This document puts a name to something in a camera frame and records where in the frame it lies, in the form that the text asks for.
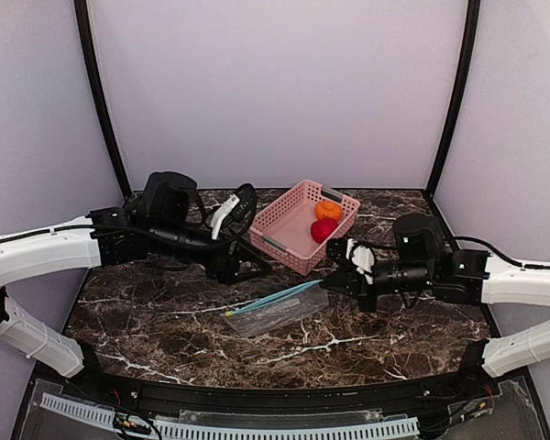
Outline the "clear zip top bag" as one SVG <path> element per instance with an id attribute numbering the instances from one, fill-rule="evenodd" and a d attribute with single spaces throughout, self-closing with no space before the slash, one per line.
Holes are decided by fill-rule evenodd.
<path id="1" fill-rule="evenodd" d="M 329 305 L 328 293 L 320 287 L 320 282 L 307 281 L 274 292 L 242 308 L 226 312 L 225 321 L 244 338 L 298 323 Z"/>

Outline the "red toy fruit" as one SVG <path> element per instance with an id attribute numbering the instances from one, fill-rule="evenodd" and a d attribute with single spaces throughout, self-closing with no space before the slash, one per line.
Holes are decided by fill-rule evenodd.
<path id="1" fill-rule="evenodd" d="M 310 234 L 316 243 L 324 243 L 337 229 L 338 222 L 334 218 L 323 218 L 311 224 Z"/>

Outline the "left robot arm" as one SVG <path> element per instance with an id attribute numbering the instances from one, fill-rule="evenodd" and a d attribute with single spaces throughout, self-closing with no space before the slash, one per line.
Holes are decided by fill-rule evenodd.
<path id="1" fill-rule="evenodd" d="M 261 278 L 271 266 L 244 238 L 257 213 L 244 183 L 208 211 L 197 183 L 175 171 L 149 175 L 122 205 L 71 221 L 0 236 L 0 341 L 71 379 L 99 370 L 93 349 L 25 311 L 7 286 L 68 270 L 91 270 L 153 257 L 195 263 L 224 285 Z"/>

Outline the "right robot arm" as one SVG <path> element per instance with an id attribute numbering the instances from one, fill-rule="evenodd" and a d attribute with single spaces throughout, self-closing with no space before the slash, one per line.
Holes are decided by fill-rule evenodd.
<path id="1" fill-rule="evenodd" d="M 329 240 L 326 253 L 338 269 L 320 287 L 352 298 L 360 311 L 371 313 L 381 295 L 397 294 L 411 308 L 415 302 L 408 294 L 423 291 L 443 303 L 550 307 L 550 263 L 516 260 L 487 242 L 481 249 L 449 250 L 439 220 L 429 215 L 402 216 L 392 232 L 398 253 L 394 260 L 377 259 L 374 245 L 366 241 Z M 498 378 L 549 358 L 550 319 L 513 335 L 469 344 L 459 372 L 465 378 Z"/>

